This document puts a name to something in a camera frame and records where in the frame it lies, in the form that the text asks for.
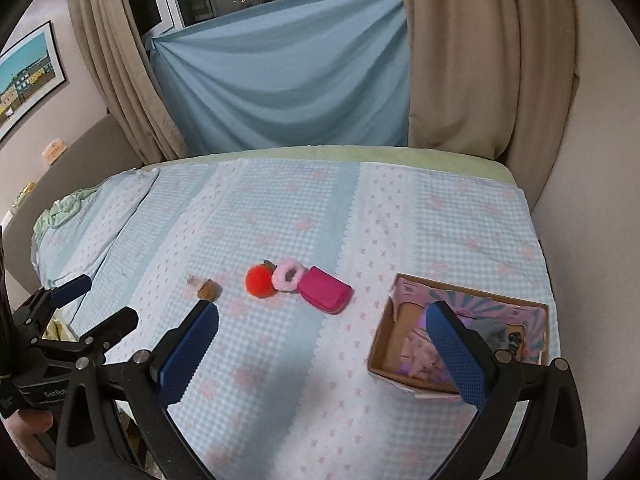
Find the person's left hand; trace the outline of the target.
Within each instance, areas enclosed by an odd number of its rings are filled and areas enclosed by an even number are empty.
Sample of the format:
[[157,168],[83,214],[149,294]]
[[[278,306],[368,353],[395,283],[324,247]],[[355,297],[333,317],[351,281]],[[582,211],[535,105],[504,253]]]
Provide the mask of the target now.
[[38,440],[40,434],[49,431],[54,423],[50,411],[18,410],[2,420],[9,435],[27,456],[50,469],[55,468],[54,459]]

